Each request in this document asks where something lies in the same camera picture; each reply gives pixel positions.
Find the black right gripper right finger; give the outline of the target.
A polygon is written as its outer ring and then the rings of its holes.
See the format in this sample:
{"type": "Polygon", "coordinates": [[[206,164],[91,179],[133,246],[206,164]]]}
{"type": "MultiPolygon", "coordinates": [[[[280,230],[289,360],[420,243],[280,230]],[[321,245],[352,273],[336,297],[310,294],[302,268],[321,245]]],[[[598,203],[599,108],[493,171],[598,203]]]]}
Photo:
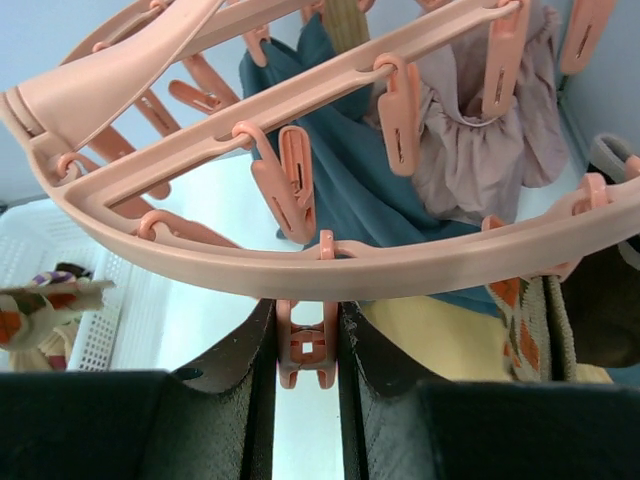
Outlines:
{"type": "Polygon", "coordinates": [[[627,387],[452,382],[339,308],[348,479],[635,479],[639,393],[627,387]]]}

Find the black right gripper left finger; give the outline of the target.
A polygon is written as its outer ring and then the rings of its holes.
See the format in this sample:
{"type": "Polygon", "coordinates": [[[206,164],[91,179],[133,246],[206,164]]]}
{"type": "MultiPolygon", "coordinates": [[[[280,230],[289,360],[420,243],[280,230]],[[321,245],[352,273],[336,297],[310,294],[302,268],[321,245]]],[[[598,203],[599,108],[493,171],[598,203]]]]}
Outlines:
{"type": "Polygon", "coordinates": [[[275,304],[174,372],[1,378],[5,479],[267,479],[275,304]]]}

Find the argyle patterned sock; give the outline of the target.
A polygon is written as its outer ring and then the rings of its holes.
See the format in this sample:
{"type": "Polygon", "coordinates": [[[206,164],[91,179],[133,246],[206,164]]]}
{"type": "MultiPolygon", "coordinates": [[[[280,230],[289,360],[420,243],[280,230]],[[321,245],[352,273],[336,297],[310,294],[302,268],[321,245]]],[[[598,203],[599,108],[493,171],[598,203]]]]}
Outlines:
{"type": "Polygon", "coordinates": [[[506,330],[503,363],[521,382],[575,382],[573,330],[556,276],[512,278],[487,286],[506,330]]]}
{"type": "Polygon", "coordinates": [[[22,351],[38,346],[55,327],[86,311],[103,308],[111,280],[23,286],[1,290],[1,348],[22,351]]]}

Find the beige purple striped sock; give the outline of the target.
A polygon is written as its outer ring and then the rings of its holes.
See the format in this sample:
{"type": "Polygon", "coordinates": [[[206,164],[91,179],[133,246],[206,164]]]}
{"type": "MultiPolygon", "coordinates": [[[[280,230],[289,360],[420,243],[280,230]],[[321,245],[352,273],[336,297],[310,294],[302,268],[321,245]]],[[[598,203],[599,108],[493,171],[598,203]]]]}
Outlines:
{"type": "Polygon", "coordinates": [[[57,326],[38,346],[9,353],[13,372],[65,371],[79,329],[79,320],[57,326]]]}

